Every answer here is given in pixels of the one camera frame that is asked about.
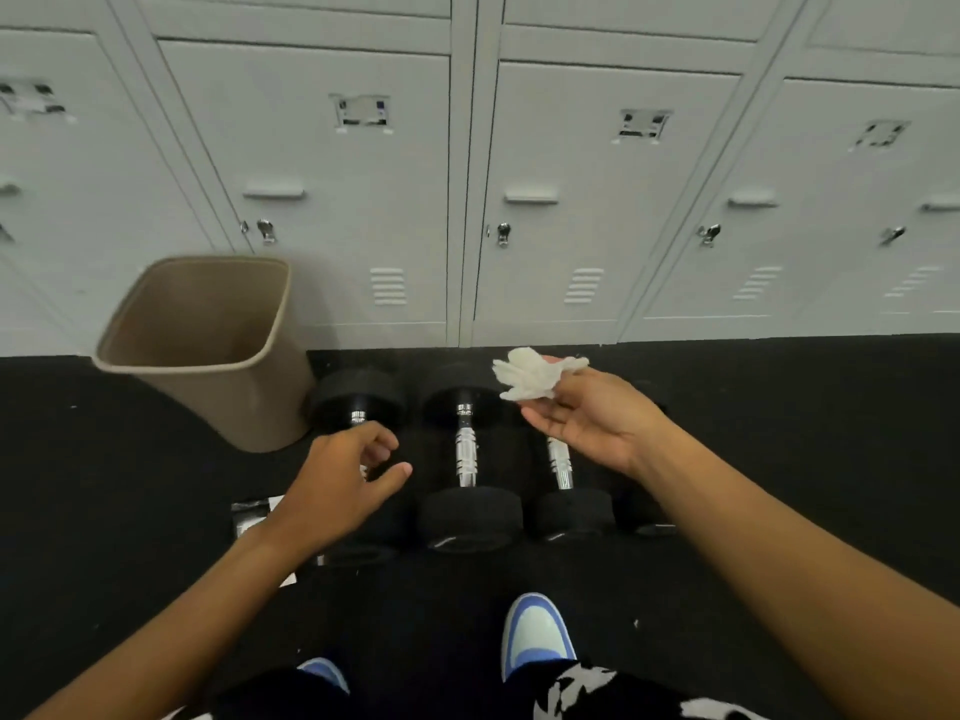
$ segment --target black and white patterned pants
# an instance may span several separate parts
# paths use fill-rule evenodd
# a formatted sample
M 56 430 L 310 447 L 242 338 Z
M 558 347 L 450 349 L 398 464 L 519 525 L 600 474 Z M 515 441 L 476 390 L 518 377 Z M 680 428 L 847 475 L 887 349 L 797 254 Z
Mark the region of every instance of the black and white patterned pants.
M 569 659 L 524 664 L 510 675 L 503 691 L 507 714 L 523 720 L 764 720 L 735 704 L 690 697 L 647 679 Z M 223 693 L 201 717 L 354 720 L 362 713 L 350 695 L 325 679 L 297 669 L 277 669 Z

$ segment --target crumpled white tissue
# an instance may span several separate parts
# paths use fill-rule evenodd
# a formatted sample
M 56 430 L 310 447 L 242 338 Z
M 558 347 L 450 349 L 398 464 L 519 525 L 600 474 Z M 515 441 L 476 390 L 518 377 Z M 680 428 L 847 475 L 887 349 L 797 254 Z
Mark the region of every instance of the crumpled white tissue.
M 497 381 L 510 387 L 500 394 L 500 399 L 553 399 L 553 388 L 560 381 L 560 375 L 563 372 L 579 372 L 590 362 L 590 359 L 567 356 L 562 361 L 549 363 L 530 346 L 523 346 L 511 350 L 507 354 L 507 361 L 493 359 L 493 374 Z

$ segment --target blue and white sneaker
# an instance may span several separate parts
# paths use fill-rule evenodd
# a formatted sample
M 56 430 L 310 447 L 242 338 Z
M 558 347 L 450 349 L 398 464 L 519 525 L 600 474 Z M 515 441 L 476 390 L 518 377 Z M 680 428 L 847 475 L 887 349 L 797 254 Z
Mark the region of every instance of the blue and white sneaker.
M 296 667 L 296 669 L 324 678 L 330 685 L 340 688 L 340 690 L 347 695 L 351 693 L 351 689 L 347 686 L 347 680 L 344 679 L 344 673 L 340 671 L 340 667 L 325 656 L 315 656 L 312 659 L 307 659 L 306 662 Z
M 570 634 L 557 606 L 542 593 L 525 593 L 507 613 L 500 647 L 500 677 L 531 662 L 576 660 Z

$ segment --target black dumbbell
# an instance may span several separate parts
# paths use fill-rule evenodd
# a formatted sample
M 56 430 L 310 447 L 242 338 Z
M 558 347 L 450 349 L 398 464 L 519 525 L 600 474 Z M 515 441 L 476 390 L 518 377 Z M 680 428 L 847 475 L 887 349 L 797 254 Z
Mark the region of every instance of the black dumbbell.
M 548 436 L 546 448 L 558 490 L 534 503 L 534 534 L 552 543 L 600 536 L 614 528 L 617 521 L 610 495 L 601 489 L 573 486 L 567 443 Z
M 652 381 L 637 380 L 633 387 L 667 414 L 666 390 Z M 616 522 L 621 528 L 644 538 L 674 536 L 677 526 L 661 508 L 654 496 L 642 487 L 634 487 L 614 505 Z
M 520 497 L 501 487 L 477 484 L 474 426 L 495 422 L 502 412 L 500 386 L 486 365 L 451 363 L 431 373 L 420 389 L 424 417 L 456 428 L 459 486 L 434 492 L 420 504 L 417 528 L 426 545 L 445 553 L 479 553 L 512 543 L 523 532 Z
M 322 432 L 338 432 L 365 422 L 396 430 L 406 412 L 403 389 L 393 376 L 375 368 L 346 368 L 319 381 L 307 398 L 306 413 Z M 366 467 L 361 466 L 366 478 Z M 410 543 L 413 506 L 407 495 L 391 496 L 366 522 L 316 557 L 319 566 L 380 564 Z

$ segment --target trash can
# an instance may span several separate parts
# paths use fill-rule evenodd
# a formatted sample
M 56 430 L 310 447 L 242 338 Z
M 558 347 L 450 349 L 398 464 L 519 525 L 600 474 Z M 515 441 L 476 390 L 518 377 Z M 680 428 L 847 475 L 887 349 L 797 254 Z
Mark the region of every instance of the trash can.
M 93 363 L 195 412 L 234 447 L 270 452 L 306 434 L 313 372 L 286 321 L 290 265 L 196 256 L 148 267 L 117 308 Z

